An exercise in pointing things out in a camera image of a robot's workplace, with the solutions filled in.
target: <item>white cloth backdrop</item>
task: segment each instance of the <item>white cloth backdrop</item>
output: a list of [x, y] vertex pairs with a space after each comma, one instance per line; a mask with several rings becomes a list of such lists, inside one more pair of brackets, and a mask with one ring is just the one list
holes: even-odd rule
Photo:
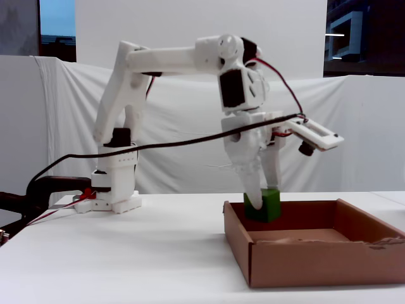
[[[111, 70], [37, 58], [46, 88], [48, 160], [96, 153], [92, 129]], [[342, 146], [308, 158], [290, 137], [282, 150], [282, 190], [404, 190], [405, 80], [349, 76], [290, 81], [307, 115], [345, 137]], [[281, 82], [270, 82], [266, 110], [297, 112]], [[224, 117], [216, 82], [156, 79], [147, 100], [138, 145], [183, 141], [221, 132]], [[118, 125], [123, 122], [120, 117]], [[66, 160], [51, 174], [90, 176], [96, 160]], [[136, 188], [141, 193], [242, 192], [222, 140], [142, 151]]]

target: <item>white robotic arm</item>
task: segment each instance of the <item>white robotic arm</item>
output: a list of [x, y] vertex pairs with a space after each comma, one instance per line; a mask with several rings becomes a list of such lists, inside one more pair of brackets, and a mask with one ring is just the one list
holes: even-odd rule
[[[259, 56], [260, 50], [254, 43], [234, 35], [201, 38], [194, 47], [171, 49], [146, 49], [121, 42], [94, 129], [94, 139], [100, 144], [99, 153], [126, 149], [138, 138], [150, 76], [216, 75], [222, 110], [227, 115], [234, 114], [222, 120], [224, 131], [281, 116], [281, 112], [261, 111], [268, 84], [256, 65], [245, 66]], [[123, 109], [124, 128], [114, 128]], [[263, 167], [269, 188], [278, 188], [278, 150], [284, 145], [284, 139], [274, 134], [287, 130], [305, 140], [305, 151], [330, 149], [343, 140], [326, 128], [301, 118], [226, 137], [225, 151], [257, 210], [262, 206], [258, 170]], [[137, 152], [134, 152], [99, 159], [97, 170], [92, 174], [92, 186], [99, 190], [97, 199], [76, 205], [78, 212], [113, 210], [121, 213], [139, 206], [140, 199], [133, 194], [137, 158]]]

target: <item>table surface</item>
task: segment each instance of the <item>table surface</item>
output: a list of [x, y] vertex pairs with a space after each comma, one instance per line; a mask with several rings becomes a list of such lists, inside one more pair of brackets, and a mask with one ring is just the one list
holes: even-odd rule
[[[223, 202], [242, 201], [241, 194], [142, 197], [141, 208], [121, 215], [61, 210], [21, 231], [0, 248], [0, 302], [405, 301], [405, 285], [249, 289], [223, 231]], [[337, 198], [405, 231], [405, 192], [282, 194], [282, 200]]]

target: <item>open cardboard box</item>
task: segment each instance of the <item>open cardboard box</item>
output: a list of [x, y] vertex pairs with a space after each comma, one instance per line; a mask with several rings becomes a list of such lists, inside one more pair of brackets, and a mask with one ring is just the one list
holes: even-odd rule
[[338, 199], [285, 201], [270, 223], [225, 202], [225, 234], [250, 287], [405, 283], [405, 233]]

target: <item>green cube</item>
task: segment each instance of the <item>green cube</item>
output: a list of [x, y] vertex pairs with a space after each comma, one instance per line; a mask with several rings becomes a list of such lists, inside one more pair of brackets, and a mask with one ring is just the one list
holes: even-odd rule
[[253, 207], [244, 193], [245, 216], [247, 219], [269, 223], [281, 216], [280, 191], [278, 189], [262, 189], [263, 206], [260, 210]]

